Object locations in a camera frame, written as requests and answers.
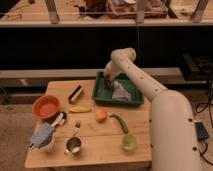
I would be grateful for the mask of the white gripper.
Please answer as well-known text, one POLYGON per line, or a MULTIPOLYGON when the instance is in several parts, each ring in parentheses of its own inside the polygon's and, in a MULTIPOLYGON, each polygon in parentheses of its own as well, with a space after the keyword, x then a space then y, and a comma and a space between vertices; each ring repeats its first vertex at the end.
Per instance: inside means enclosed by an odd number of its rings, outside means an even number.
POLYGON ((104 69, 104 78, 109 75, 110 80, 113 80, 120 73, 119 68, 112 62, 108 62, 104 69))

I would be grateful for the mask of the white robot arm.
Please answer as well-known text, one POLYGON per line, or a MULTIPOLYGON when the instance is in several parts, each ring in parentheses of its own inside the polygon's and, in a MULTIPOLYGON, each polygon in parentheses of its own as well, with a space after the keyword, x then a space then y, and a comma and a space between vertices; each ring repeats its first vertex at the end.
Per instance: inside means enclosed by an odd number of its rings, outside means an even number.
POLYGON ((180 92, 168 89, 134 64, 133 48, 113 50, 104 77, 121 72, 150 101, 152 171, 202 171, 193 109, 180 92))

